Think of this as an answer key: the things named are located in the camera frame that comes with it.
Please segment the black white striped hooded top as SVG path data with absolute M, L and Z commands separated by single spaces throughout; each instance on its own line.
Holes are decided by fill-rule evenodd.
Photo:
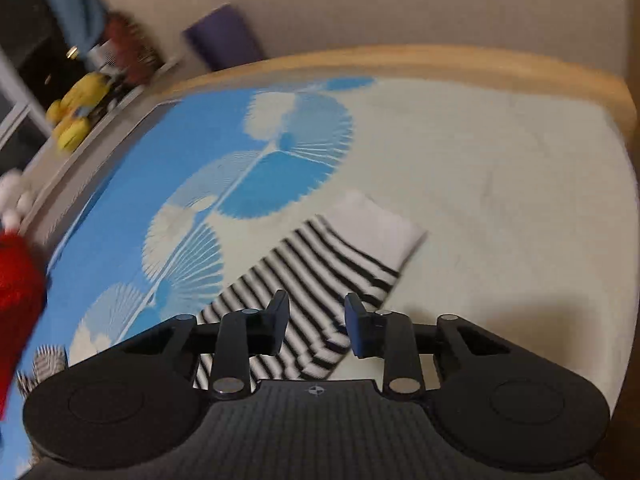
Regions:
M 282 348 L 276 356 L 250 359 L 250 382 L 327 378 L 350 349 L 345 296 L 354 292 L 365 306 L 382 307 L 425 235 L 410 220 L 350 192 L 324 214 L 304 221 L 250 270 L 221 288 L 220 246 L 210 226 L 203 226 L 151 295 L 117 283 L 94 300 L 70 348 L 39 346 L 30 372 L 17 373 L 17 390 L 28 396 L 70 364 L 178 314 L 213 324 L 232 311 L 265 309 L 278 289 L 290 300 Z

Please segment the blue white patterned bedsheet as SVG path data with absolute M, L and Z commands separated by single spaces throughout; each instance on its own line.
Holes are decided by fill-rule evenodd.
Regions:
M 615 403 L 638 304 L 637 185 L 599 105 L 397 78 L 201 91 L 160 104 L 79 200 L 48 269 L 41 347 L 71 363 L 177 314 L 284 288 L 259 377 L 379 378 L 338 352 L 343 299 L 454 312 Z

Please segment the red knitted blanket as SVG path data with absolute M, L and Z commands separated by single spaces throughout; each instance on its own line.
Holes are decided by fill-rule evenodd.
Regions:
M 38 322 L 46 296 L 46 274 L 24 237 L 1 235 L 0 363 L 1 417 L 18 362 Z

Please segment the yellow plush toys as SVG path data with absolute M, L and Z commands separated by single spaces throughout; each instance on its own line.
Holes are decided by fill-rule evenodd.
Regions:
M 92 129 L 91 112 L 111 89 L 107 76 L 91 72 L 80 78 L 66 95 L 51 103 L 46 119 L 58 150 L 73 153 Z

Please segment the white plush bunny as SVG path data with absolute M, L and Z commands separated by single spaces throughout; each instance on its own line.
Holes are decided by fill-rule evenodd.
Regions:
M 34 206 L 35 195 L 21 170 L 10 169 L 0 180 L 1 229 L 17 232 Z

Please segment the purple bag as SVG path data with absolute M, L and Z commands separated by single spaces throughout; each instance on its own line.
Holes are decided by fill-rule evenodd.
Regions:
M 182 34 L 212 72 L 266 59 L 254 32 L 243 15 L 230 3 L 218 6 Z

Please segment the dark red plush pillow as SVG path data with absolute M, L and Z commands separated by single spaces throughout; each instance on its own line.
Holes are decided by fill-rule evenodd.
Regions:
M 164 60 L 143 27 L 122 12 L 107 14 L 103 38 L 113 48 L 116 66 L 128 84 L 149 84 Z

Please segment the blue curtain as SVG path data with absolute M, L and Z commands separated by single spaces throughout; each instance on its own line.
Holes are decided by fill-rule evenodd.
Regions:
M 47 0 L 66 44 L 83 58 L 99 42 L 106 23 L 102 0 Z

